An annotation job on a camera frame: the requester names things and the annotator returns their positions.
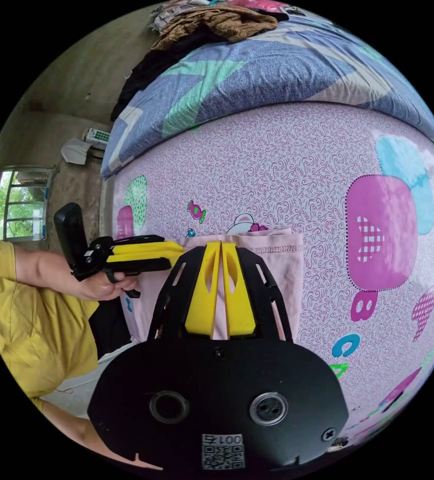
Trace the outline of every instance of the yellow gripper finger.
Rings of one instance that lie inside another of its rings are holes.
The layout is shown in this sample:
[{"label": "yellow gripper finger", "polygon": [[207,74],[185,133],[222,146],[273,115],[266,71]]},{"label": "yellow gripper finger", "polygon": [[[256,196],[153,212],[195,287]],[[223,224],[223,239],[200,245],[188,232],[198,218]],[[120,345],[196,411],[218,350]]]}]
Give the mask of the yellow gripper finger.
[{"label": "yellow gripper finger", "polygon": [[108,257],[107,263],[166,258],[173,267],[183,254],[183,247],[173,241],[158,241],[117,245],[112,252],[113,255]]},{"label": "yellow gripper finger", "polygon": [[193,292],[185,329],[189,334],[203,335],[212,339],[217,306],[218,270],[220,265],[220,242],[207,243],[197,283]]},{"label": "yellow gripper finger", "polygon": [[[234,243],[222,243],[222,264],[228,338],[252,335],[255,331],[255,318]],[[229,278],[235,286],[233,293]]]}]

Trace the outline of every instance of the green foliage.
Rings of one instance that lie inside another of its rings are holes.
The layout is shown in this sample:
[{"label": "green foliage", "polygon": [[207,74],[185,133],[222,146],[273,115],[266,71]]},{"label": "green foliage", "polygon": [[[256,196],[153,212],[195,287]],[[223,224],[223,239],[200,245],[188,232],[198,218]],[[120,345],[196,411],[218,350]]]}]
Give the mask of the green foliage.
[{"label": "green foliage", "polygon": [[[4,171],[0,178],[0,240],[3,239],[3,217],[5,213],[5,200],[7,198],[7,191],[10,186],[11,177],[11,171]],[[15,179],[15,177],[13,183],[18,184],[18,181]],[[8,197],[9,206],[7,211],[7,219],[31,219],[34,216],[41,217],[43,214],[43,204],[12,204],[12,202],[43,202],[45,200],[44,194],[44,187],[12,187],[10,189]],[[6,234],[7,238],[32,236],[33,220],[18,220],[7,222]]]}]

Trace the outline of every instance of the window frame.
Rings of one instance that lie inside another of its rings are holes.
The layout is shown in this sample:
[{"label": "window frame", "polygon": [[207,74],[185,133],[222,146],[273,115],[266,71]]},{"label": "window frame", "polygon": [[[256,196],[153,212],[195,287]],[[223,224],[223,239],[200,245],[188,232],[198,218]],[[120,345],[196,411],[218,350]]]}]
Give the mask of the window frame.
[{"label": "window frame", "polygon": [[[51,167],[41,167],[41,166],[32,166],[32,165],[10,165],[6,166],[0,171],[0,182],[2,179],[2,175],[5,172],[10,172],[10,181],[9,185],[7,188],[7,192],[5,193],[5,206],[4,206],[4,211],[3,211],[3,219],[2,219],[2,240],[4,242],[12,242],[12,243],[18,243],[18,242],[40,242],[42,240],[45,240],[47,238],[47,227],[46,227],[46,216],[47,216],[47,203],[48,203],[48,198],[50,195],[50,184],[52,181],[53,173],[54,173],[54,168]],[[47,173],[47,183],[45,186],[43,186],[41,183],[39,184],[25,184],[25,185],[20,185],[18,183],[11,183],[14,180],[14,175],[15,173],[19,172],[42,172],[42,173]],[[10,197],[10,191],[12,188],[17,188],[17,187],[27,187],[27,188],[44,188],[44,201],[17,201],[17,202],[9,202],[9,197]],[[42,216],[38,217],[25,217],[25,218],[8,218],[8,207],[9,205],[42,205]],[[8,222],[18,222],[18,221],[25,221],[25,220],[30,220],[33,222],[34,220],[41,220],[42,221],[42,228],[39,233],[38,238],[36,238],[34,235],[29,235],[29,236],[16,236],[16,237],[7,237],[7,223]]]}]

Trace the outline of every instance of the screw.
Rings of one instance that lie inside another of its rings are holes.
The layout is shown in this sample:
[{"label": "screw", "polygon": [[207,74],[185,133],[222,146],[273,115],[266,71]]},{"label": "screw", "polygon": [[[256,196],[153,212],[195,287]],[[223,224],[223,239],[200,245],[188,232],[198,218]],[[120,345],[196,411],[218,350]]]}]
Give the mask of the screw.
[{"label": "screw", "polygon": [[225,352],[224,352],[223,348],[221,348],[221,347],[216,348],[213,351],[213,357],[216,360],[224,360],[225,359]]},{"label": "screw", "polygon": [[337,431],[333,427],[328,428],[323,432],[322,440],[324,442],[329,442],[336,434],[337,434]]}]

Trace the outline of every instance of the patterned bed sheet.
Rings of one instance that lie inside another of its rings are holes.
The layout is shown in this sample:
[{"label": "patterned bed sheet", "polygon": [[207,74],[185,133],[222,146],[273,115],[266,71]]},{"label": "patterned bed sheet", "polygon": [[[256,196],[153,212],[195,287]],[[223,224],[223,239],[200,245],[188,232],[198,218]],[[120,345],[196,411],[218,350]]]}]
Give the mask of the patterned bed sheet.
[{"label": "patterned bed sheet", "polygon": [[291,15],[275,30],[194,50],[139,91],[114,123],[101,174],[208,121],[302,101],[383,112],[434,142],[433,114],[388,60],[327,20]]}]

